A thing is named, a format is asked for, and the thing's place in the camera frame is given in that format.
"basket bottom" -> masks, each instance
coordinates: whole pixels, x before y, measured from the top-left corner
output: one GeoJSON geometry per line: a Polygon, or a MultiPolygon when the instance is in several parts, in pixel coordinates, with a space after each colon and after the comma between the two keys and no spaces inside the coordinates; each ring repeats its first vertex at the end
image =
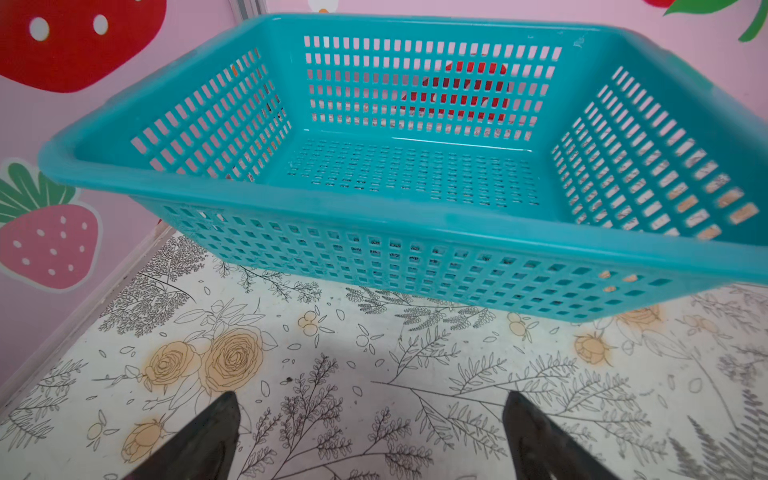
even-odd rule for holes
{"type": "Polygon", "coordinates": [[[531,151],[302,131],[283,145],[263,182],[571,222],[550,162],[531,151]]]}

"basket side wall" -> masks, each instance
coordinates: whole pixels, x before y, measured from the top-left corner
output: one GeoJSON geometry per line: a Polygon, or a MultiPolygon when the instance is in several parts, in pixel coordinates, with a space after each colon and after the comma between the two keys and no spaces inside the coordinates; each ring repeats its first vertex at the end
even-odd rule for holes
{"type": "Polygon", "coordinates": [[[631,33],[548,152],[575,223],[768,243],[768,131],[690,66],[631,33]]]}
{"type": "Polygon", "coordinates": [[[349,228],[263,212],[135,200],[228,263],[570,322],[722,283],[414,238],[366,225],[349,228]]]}
{"type": "Polygon", "coordinates": [[[611,48],[596,28],[443,22],[275,18],[293,117],[316,131],[537,150],[611,48]]]}
{"type": "Polygon", "coordinates": [[[293,128],[269,44],[263,25],[242,25],[191,51],[87,118],[75,156],[260,182],[293,128]]]}

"red object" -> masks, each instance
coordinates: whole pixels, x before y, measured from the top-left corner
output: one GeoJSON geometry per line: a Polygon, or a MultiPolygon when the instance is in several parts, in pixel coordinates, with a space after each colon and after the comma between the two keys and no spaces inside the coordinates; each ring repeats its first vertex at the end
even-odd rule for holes
{"type": "Polygon", "coordinates": [[[166,0],[0,0],[0,74],[81,90],[146,47],[165,8],[166,0]]]}
{"type": "Polygon", "coordinates": [[[669,8],[674,3],[674,0],[643,0],[643,2],[654,7],[669,8]]]}
{"type": "Polygon", "coordinates": [[[33,210],[0,228],[0,263],[39,285],[65,290],[91,270],[98,231],[96,216],[81,205],[33,210]]]}

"pink strawberry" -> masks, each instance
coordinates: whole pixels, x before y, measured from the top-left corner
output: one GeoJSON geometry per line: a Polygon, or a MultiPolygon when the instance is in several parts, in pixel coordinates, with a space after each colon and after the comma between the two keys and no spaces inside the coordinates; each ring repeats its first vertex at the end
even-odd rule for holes
{"type": "Polygon", "coordinates": [[[27,167],[8,166],[14,186],[0,180],[0,264],[53,290],[78,285],[91,271],[99,241],[94,212],[70,204],[76,190],[27,167]]]}

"pink wall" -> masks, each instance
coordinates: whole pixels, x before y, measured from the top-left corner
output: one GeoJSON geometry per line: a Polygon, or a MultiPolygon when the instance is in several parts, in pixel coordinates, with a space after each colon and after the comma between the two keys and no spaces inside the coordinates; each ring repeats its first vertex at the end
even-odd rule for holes
{"type": "Polygon", "coordinates": [[[682,57],[760,117],[768,119],[768,26],[749,43],[738,38],[760,0],[739,0],[712,15],[674,14],[643,0],[269,0],[271,12],[439,15],[583,22],[629,28],[682,57]]]}
{"type": "MultiPolygon", "coordinates": [[[[57,131],[200,43],[234,26],[227,0],[167,0],[157,37],[116,71],[84,90],[59,94],[0,77],[0,161],[36,162],[40,146],[57,131]]],[[[0,273],[0,385],[45,341],[143,240],[157,218],[113,194],[83,191],[79,200],[101,218],[103,236],[90,277],[65,293],[41,291],[0,273]]]]}

